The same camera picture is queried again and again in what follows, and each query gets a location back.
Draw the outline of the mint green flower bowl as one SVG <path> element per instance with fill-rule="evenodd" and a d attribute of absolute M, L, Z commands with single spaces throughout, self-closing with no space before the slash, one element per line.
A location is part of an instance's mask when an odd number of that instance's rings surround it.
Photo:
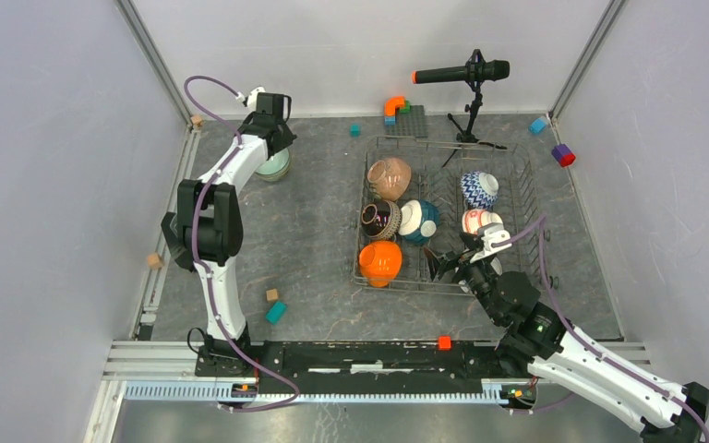
<path fill-rule="evenodd" d="M 291 159 L 289 149 L 281 150 L 262 163 L 255 171 L 255 176 L 266 182 L 277 182 L 288 173 Z"/>

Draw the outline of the red and white bowl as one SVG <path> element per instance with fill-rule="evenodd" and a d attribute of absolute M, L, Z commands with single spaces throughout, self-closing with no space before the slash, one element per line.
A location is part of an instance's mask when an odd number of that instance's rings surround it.
<path fill-rule="evenodd" d="M 477 234 L 481 227 L 491 223 L 502 224 L 502 218 L 495 212 L 485 209 L 467 210 L 462 215 L 462 229 L 466 233 Z"/>

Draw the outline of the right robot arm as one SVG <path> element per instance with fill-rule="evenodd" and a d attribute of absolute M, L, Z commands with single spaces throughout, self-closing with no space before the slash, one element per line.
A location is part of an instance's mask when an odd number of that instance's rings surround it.
<path fill-rule="evenodd" d="M 505 329 L 495 349 L 499 370 L 561 385 L 616 416 L 644 442 L 709 442 L 709 389 L 652 374 L 610 351 L 546 305 L 521 271 L 496 272 L 485 241 L 461 235 L 466 248 L 423 252 L 432 279 L 452 272 L 492 323 Z"/>

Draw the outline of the orange bowl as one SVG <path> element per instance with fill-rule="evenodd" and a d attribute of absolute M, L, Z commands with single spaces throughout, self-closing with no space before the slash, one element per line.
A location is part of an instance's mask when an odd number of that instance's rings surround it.
<path fill-rule="evenodd" d="M 403 265 L 403 253 L 397 243 L 378 240 L 360 250 L 357 263 L 368 285 L 383 288 L 398 276 Z"/>

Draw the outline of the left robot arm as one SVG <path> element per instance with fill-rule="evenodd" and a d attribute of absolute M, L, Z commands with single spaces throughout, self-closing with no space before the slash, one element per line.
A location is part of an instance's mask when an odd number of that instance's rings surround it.
<path fill-rule="evenodd" d="M 257 89 L 246 104 L 250 113 L 230 147 L 199 178 L 180 182 L 176 209 L 161 223 L 172 258 L 197 273 L 203 287 L 207 326 L 198 355 L 236 377 L 253 364 L 236 282 L 236 257 L 244 240 L 238 194 L 259 167 L 296 139 L 287 125 L 291 97 Z"/>

